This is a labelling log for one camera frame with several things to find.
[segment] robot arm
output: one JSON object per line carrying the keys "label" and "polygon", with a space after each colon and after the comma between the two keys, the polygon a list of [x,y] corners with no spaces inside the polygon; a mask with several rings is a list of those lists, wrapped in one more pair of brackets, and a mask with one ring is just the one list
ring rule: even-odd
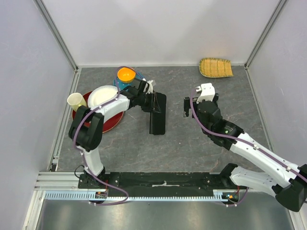
{"label": "robot arm", "polygon": [[[265,172],[253,172],[235,164],[229,164],[221,174],[226,175],[236,185],[268,193],[284,207],[299,211],[307,198],[307,184],[293,171],[306,178],[307,165],[298,167],[286,161],[256,142],[242,128],[224,120],[217,105],[219,95],[215,93],[212,84],[202,84],[196,92],[201,94],[192,99],[193,108],[190,106],[190,98],[184,99],[184,116],[189,116],[189,109],[194,109],[197,118],[207,130],[221,134],[221,136],[212,135],[202,129],[215,144],[248,159]],[[281,161],[287,168],[282,167],[274,159]]]}
{"label": "robot arm", "polygon": [[87,108],[80,106],[69,130],[69,137],[74,138],[77,127],[83,118],[91,111],[93,112],[86,122],[89,127],[82,125],[76,144],[84,151],[84,157],[88,167],[95,176],[104,174],[105,168],[100,160],[98,145],[102,139],[104,123],[120,112],[127,111],[135,106],[141,106],[144,112],[150,113],[150,134],[163,135],[165,133],[165,111],[166,96],[153,91],[154,81],[134,79],[131,86],[120,91],[119,97],[105,106]]}

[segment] white panel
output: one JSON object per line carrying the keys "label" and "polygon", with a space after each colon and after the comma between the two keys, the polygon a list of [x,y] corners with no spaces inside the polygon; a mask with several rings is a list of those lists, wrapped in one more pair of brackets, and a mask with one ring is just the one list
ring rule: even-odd
{"label": "white panel", "polygon": [[307,163],[307,1],[289,1],[250,67],[275,153]]}
{"label": "white panel", "polygon": [[44,0],[78,65],[244,63],[278,0]]}
{"label": "white panel", "polygon": [[73,70],[32,0],[0,3],[0,229],[19,230]]}

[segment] gray marble surface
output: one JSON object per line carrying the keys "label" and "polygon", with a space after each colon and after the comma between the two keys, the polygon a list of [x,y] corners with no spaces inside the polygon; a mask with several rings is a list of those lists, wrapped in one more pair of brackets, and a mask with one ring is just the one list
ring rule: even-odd
{"label": "gray marble surface", "polygon": [[[193,87],[211,82],[220,94],[224,119],[236,123],[255,140],[268,146],[244,67],[233,66],[234,77],[209,79],[198,67],[136,68],[155,90],[167,95],[166,134],[149,135],[149,113],[139,107],[128,110],[121,122],[103,134],[100,157],[107,171],[116,172],[220,172],[228,163],[260,171],[244,158],[214,145],[191,117],[183,118],[183,98]],[[77,92],[82,94],[110,85],[117,68],[82,69]],[[63,140],[58,171],[74,171],[82,164],[68,138],[71,118]]]}

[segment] cable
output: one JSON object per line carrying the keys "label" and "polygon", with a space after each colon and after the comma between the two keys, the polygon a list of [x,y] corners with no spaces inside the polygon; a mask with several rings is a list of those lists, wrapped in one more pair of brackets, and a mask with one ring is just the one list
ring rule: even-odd
{"label": "cable", "polygon": [[75,176],[76,176],[77,178],[79,178],[79,179],[80,179],[80,177],[77,176],[76,171],[77,171],[77,169],[79,169],[80,166],[82,166],[82,167],[84,168],[84,165],[79,165],[79,166],[75,169],[75,171],[73,172],[73,174],[75,174]]}
{"label": "cable", "polygon": [[139,77],[143,80],[145,77],[141,74],[141,72],[137,71]]}
{"label": "cable", "polygon": [[[205,130],[207,133],[211,134],[211,135],[214,135],[214,136],[217,136],[217,137],[222,137],[222,138],[229,138],[229,139],[233,139],[233,140],[237,140],[237,141],[241,141],[247,145],[250,145],[251,147],[254,147],[254,144],[247,141],[247,140],[243,140],[241,138],[236,138],[236,137],[231,137],[231,136],[228,136],[228,135],[224,135],[224,134],[219,134],[219,133],[214,133],[212,131],[210,131],[209,129],[207,129],[198,119],[196,113],[195,113],[195,110],[194,110],[194,106],[193,106],[193,97],[195,96],[195,93],[196,93],[196,89],[192,89],[192,92],[191,92],[191,97],[190,97],[190,106],[191,106],[191,109],[192,109],[192,113],[193,113],[193,116],[196,120],[196,122],[201,126],[201,128],[203,130]],[[271,160],[275,161],[276,163],[280,164],[282,167],[284,168],[288,168],[288,166],[283,163],[282,161],[276,159],[275,157],[271,156],[270,154],[268,154],[266,151],[264,151],[263,149],[257,149],[259,150],[260,152],[262,152],[265,156],[267,156],[268,158],[270,158]],[[293,169],[290,169],[289,170],[290,172],[294,173],[296,176],[298,176],[299,178],[301,178],[303,181],[305,181],[307,183],[307,178],[305,178],[303,175],[299,174],[298,172],[294,171]]]}
{"label": "cable", "polygon": [[237,194],[239,194],[239,196],[240,196],[240,186],[239,185],[237,185],[237,191],[236,191],[236,194],[235,195],[237,195]]}
{"label": "cable", "polygon": [[[130,67],[126,67],[126,68],[129,68],[131,70],[133,70],[136,74],[138,74],[134,69],[130,68]],[[78,125],[77,129],[76,129],[76,132],[75,132],[75,135],[73,137],[73,147],[79,151],[81,151],[81,155],[82,155],[82,159],[83,159],[83,162],[84,162],[84,165],[85,165],[85,169],[88,171],[88,173],[93,177],[95,178],[98,182],[106,185],[106,186],[109,186],[110,188],[114,188],[114,189],[117,189],[121,192],[123,192],[125,195],[126,195],[126,198],[123,199],[123,200],[120,200],[120,201],[117,201],[117,202],[113,202],[113,203],[106,203],[106,204],[97,204],[97,203],[93,203],[91,201],[89,201],[90,204],[94,204],[96,206],[111,206],[111,205],[119,205],[119,204],[122,204],[124,203],[126,200],[128,200],[129,198],[129,194],[128,192],[126,192],[125,190],[121,189],[121,188],[118,188],[116,186],[113,186],[111,184],[108,184],[102,180],[100,180],[95,174],[93,174],[93,172],[91,171],[91,169],[88,167],[88,164],[86,162],[86,159],[85,159],[85,155],[84,155],[84,150],[79,148],[77,145],[76,145],[76,141],[77,141],[77,136],[79,134],[79,131],[82,127],[82,125],[84,124],[84,122],[86,121],[86,119],[94,112],[96,112],[97,110],[101,109],[102,107],[116,101],[118,99],[118,97],[120,96],[120,89],[119,89],[119,85],[118,85],[118,81],[117,81],[117,76],[115,77],[115,84],[116,84],[116,88],[117,88],[117,95],[115,97],[113,97],[111,100],[107,101],[107,102],[104,102],[102,103],[101,105],[99,105],[98,107],[96,107],[95,109],[91,110],[83,119],[82,121],[80,122],[80,124]]]}
{"label": "cable", "polygon": [[238,201],[232,201],[229,197],[228,197],[228,200],[234,204],[237,204],[239,201],[240,201],[240,193],[238,193]]}
{"label": "cable", "polygon": [[246,195],[247,195],[247,193],[248,193],[248,190],[249,190],[249,188],[247,187],[246,188],[246,190],[245,190],[245,193],[244,193],[244,195],[243,195],[243,197],[242,197],[242,199],[241,200],[239,200],[237,203],[235,203],[235,204],[232,204],[232,205],[225,205],[225,204],[223,204],[223,203],[218,203],[218,202],[215,202],[217,205],[223,205],[223,206],[226,206],[226,207],[236,207],[236,206],[238,206],[239,204],[241,204],[244,200],[245,200],[245,198],[246,198]]}

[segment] blue container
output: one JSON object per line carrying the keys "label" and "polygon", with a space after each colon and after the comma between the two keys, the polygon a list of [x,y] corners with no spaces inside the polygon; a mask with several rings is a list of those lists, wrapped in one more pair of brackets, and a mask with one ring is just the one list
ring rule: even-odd
{"label": "blue container", "polygon": [[[136,78],[136,79],[142,80],[142,79],[144,78],[143,75],[142,75],[140,72],[137,72],[137,73],[138,73],[138,74],[135,75],[135,78]],[[118,77],[116,77],[116,80],[117,80],[117,82],[118,82],[118,85],[119,85],[119,89],[120,89],[120,90],[123,90],[123,89],[125,89],[127,86],[130,86],[130,85],[131,85],[131,83],[124,83],[124,82],[122,82]]]}

